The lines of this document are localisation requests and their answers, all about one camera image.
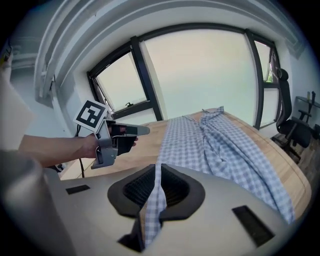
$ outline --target black vent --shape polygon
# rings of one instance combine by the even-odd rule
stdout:
[[[69,188],[66,188],[65,190],[69,195],[72,195],[72,194],[79,193],[79,192],[82,192],[82,191],[85,191],[88,189],[90,189],[89,186],[81,185],[81,186],[69,187]]]
[[[246,205],[233,208],[232,211],[257,247],[275,236]]]
[[[155,186],[155,171],[148,170],[123,187],[123,194],[142,208]]]
[[[161,187],[164,191],[168,208],[179,204],[187,197],[190,191],[187,182],[165,168],[161,169]]]

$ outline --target wooden table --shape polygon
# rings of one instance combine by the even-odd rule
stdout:
[[[193,114],[198,121],[203,112]],[[241,128],[261,149],[269,159],[278,174],[284,188],[291,197],[296,218],[299,218],[306,209],[311,198],[311,187],[305,175],[296,163],[271,139],[264,137],[259,131],[235,116],[224,113],[236,126]],[[83,159],[85,176],[99,176],[110,174],[134,167],[145,167],[155,164],[160,151],[168,121],[158,121],[145,124],[150,128],[148,135],[140,136],[137,145],[130,152],[117,156],[114,165],[90,169],[93,159]],[[79,161],[64,170],[61,179],[75,179],[81,177]]]

